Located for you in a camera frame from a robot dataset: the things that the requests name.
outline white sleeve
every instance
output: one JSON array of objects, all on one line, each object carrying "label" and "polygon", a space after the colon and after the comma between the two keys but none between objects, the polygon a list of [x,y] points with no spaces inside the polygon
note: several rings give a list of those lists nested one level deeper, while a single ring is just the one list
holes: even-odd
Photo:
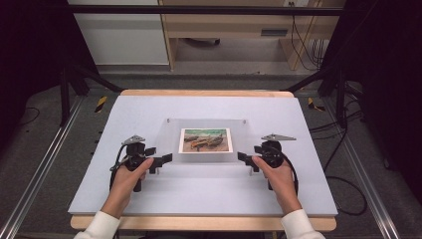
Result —
[{"label": "white sleeve", "polygon": [[282,224],[289,239],[325,238],[315,231],[303,209],[289,213],[282,218]]},{"label": "white sleeve", "polygon": [[104,212],[98,211],[91,224],[84,232],[80,232],[75,239],[107,239],[114,236],[120,220]]}]

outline hand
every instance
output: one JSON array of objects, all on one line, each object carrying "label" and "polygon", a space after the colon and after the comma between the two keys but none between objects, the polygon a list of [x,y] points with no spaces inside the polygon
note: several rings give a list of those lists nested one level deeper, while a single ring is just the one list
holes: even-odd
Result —
[{"label": "hand", "polygon": [[137,180],[145,178],[146,171],[151,167],[153,161],[153,158],[148,158],[134,171],[129,171],[126,166],[121,165],[115,174],[114,182],[103,205],[102,212],[117,219],[120,218],[124,208],[130,201],[130,194]]},{"label": "hand", "polygon": [[302,209],[301,203],[296,196],[292,170],[288,163],[284,161],[281,166],[272,168],[259,156],[253,156],[252,160],[263,170],[264,175],[270,181],[273,190],[276,192],[277,201],[285,215]]}]

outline haptic device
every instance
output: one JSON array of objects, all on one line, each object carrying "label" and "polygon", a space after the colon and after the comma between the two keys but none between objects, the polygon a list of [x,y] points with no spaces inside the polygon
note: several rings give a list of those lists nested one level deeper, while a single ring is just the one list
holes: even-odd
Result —
[{"label": "haptic device", "polygon": [[[121,165],[124,164],[128,170],[134,171],[146,160],[147,157],[155,154],[156,148],[151,147],[151,148],[145,149],[145,144],[142,143],[142,141],[145,141],[145,138],[138,135],[134,135],[128,138],[127,140],[125,140],[121,144],[121,148],[117,154],[117,159],[115,160],[115,165],[109,169],[111,171],[111,179],[109,183],[109,188],[111,188],[112,183],[114,182],[115,174],[117,173],[117,170]],[[125,147],[126,147],[126,156],[121,161],[118,161],[120,158],[121,151]],[[149,173],[154,174],[156,172],[155,169],[157,167],[162,167],[164,163],[170,162],[172,158],[173,158],[172,153],[163,155],[162,157],[154,157],[154,162],[152,163],[152,166],[149,168]],[[138,192],[140,190],[141,190],[141,182],[139,179],[136,186],[133,188],[133,191]]]},{"label": "haptic device", "polygon": [[[292,173],[294,175],[294,184],[295,184],[295,191],[298,194],[299,190],[299,182],[298,177],[296,175],[295,168],[293,167],[291,161],[288,157],[283,154],[282,152],[282,145],[280,144],[279,140],[296,140],[294,137],[287,137],[282,135],[270,134],[267,136],[261,137],[261,139],[266,139],[266,141],[261,143],[261,146],[254,146],[254,150],[256,153],[261,155],[261,158],[272,168],[277,168],[286,161],[290,168],[292,169]],[[260,168],[255,164],[252,160],[252,155],[247,155],[246,153],[238,151],[238,159],[244,161],[247,166],[251,166],[254,172],[259,172]],[[268,189],[273,190],[270,181],[268,181]]]}]

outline photograph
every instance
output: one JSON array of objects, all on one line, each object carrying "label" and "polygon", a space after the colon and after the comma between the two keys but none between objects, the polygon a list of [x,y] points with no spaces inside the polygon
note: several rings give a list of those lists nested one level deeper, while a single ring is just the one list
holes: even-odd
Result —
[{"label": "photograph", "polygon": [[179,153],[233,152],[228,128],[183,128],[180,134]]}]

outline gray carpet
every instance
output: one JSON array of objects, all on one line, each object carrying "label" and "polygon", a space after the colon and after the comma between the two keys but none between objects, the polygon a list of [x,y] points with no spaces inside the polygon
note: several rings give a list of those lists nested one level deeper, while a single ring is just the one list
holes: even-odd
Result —
[{"label": "gray carpet", "polygon": [[[259,89],[277,90],[290,86],[303,77],[280,79],[274,76],[226,76],[226,80],[215,77],[168,76],[110,76],[112,82],[124,88],[135,89]],[[56,161],[52,165],[44,184],[20,227],[20,233],[63,233],[75,234],[71,228],[71,215],[67,212],[83,176],[90,164],[92,152],[96,150],[96,140],[101,137],[107,116],[117,94],[90,83],[92,90],[85,97],[82,109],[72,130],[67,136]],[[107,96],[105,107],[94,113],[101,96]],[[323,101],[314,98],[316,106]],[[300,98],[309,128],[332,122],[327,112],[308,108],[308,98]],[[60,97],[58,88],[36,94],[28,101],[28,107],[40,110],[40,115],[15,130],[10,145],[2,152],[0,160],[0,223],[3,225],[24,192],[26,185],[36,171],[44,152],[55,136],[60,123]],[[349,112],[358,111],[357,104],[349,106]],[[23,121],[34,116],[27,110]],[[334,128],[313,133],[313,138],[336,134]],[[401,238],[422,238],[422,208],[412,196],[397,171],[384,169],[382,156],[367,130],[364,122],[355,119],[349,123],[348,136],[352,140],[370,178],[373,180]],[[327,139],[316,139],[315,146],[321,164],[324,165],[333,152],[340,135]],[[356,183],[353,171],[340,149],[335,155],[326,174],[341,176]],[[334,199],[346,211],[356,212],[363,201],[357,191],[349,185],[330,180]],[[327,238],[383,238],[377,223],[368,208],[360,216],[339,213],[337,228],[324,233]],[[125,235],[139,235],[141,232],[125,232]]]}]

